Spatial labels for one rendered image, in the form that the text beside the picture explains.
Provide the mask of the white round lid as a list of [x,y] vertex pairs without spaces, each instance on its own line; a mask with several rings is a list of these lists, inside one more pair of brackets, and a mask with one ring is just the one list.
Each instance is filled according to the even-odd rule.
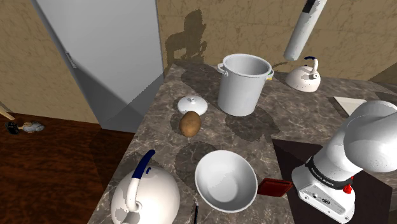
[[196,112],[199,116],[203,115],[208,109],[206,100],[197,95],[187,95],[178,102],[178,110],[182,114],[189,111]]

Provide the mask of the brown potato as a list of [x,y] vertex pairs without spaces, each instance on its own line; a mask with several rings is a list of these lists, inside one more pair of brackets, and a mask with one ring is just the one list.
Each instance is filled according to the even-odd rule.
[[199,132],[201,125],[200,116],[194,111],[188,111],[180,120],[179,129],[185,137],[193,137]]

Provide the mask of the tall white stock pot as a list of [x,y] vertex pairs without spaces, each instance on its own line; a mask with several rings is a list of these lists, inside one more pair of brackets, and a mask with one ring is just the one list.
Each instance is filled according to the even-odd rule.
[[274,72],[266,60],[244,53],[227,55],[217,70],[221,73],[217,103],[232,116],[254,111],[267,78]]

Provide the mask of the white bowl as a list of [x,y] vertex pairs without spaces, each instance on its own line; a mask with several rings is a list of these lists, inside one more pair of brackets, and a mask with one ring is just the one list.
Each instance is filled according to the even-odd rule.
[[258,180],[249,162],[228,150],[212,151],[199,160],[195,185],[208,205],[224,213],[247,209],[258,191]]

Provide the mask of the dark robot stand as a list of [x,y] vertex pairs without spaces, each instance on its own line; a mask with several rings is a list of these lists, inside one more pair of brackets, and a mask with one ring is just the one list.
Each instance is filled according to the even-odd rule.
[[[295,167],[316,154],[321,145],[272,140],[284,180],[291,180]],[[392,188],[365,171],[354,176],[355,212],[347,224],[397,224],[397,210],[390,211]],[[295,224],[339,224],[337,221],[302,201],[293,187],[287,193]]]

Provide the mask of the red square box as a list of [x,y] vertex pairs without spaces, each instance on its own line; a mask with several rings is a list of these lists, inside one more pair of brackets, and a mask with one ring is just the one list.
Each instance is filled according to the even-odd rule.
[[293,187],[291,181],[264,178],[258,186],[257,194],[272,197],[282,197]]

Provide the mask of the grey door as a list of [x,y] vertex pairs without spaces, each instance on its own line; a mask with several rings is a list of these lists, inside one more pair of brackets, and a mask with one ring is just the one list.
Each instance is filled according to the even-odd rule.
[[31,0],[103,129],[136,132],[164,81],[156,0]]

